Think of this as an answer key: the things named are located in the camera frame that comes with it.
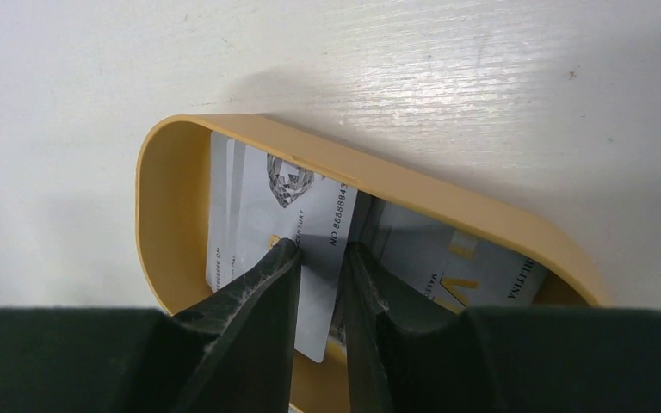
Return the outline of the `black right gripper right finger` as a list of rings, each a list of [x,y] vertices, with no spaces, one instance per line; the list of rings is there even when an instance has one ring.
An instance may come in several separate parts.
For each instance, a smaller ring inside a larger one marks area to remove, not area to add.
[[[354,412],[661,412],[661,311],[472,307],[452,313],[346,249]]]

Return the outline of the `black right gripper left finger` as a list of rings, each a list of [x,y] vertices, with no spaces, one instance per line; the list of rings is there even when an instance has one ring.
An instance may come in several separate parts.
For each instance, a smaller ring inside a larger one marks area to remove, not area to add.
[[[286,412],[301,251],[169,316],[136,308],[0,308],[0,412]]]

